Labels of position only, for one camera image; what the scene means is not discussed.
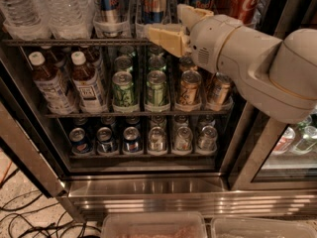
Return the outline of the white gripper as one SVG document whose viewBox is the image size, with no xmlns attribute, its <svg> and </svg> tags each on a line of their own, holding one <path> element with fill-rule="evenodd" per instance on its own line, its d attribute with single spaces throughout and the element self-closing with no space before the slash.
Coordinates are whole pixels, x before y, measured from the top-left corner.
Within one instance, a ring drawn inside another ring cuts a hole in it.
<svg viewBox="0 0 317 238">
<path fill-rule="evenodd" d="M 193 61 L 209 72 L 239 75 L 244 70 L 243 64 L 235 61 L 231 65 L 223 64 L 219 67 L 218 60 L 223 56 L 222 50 L 227 46 L 231 36 L 244 24 L 227 15 L 213 15 L 214 12 L 210 10 L 178 4 L 177 16 L 183 26 L 146 24 L 145 36 L 150 42 L 175 57 L 181 58 L 191 54 Z M 190 38 L 185 27 L 191 30 Z"/>
</svg>

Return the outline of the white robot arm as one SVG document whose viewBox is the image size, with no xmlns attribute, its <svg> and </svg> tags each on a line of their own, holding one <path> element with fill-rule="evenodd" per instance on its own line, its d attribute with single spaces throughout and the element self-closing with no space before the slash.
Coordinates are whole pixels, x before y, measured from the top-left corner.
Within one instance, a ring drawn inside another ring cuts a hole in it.
<svg viewBox="0 0 317 238">
<path fill-rule="evenodd" d="M 178 24 L 148 24 L 146 38 L 209 72 L 229 76 L 248 102 L 269 117 L 294 124 L 317 105 L 317 30 L 285 39 L 227 15 L 179 4 Z"/>
</svg>

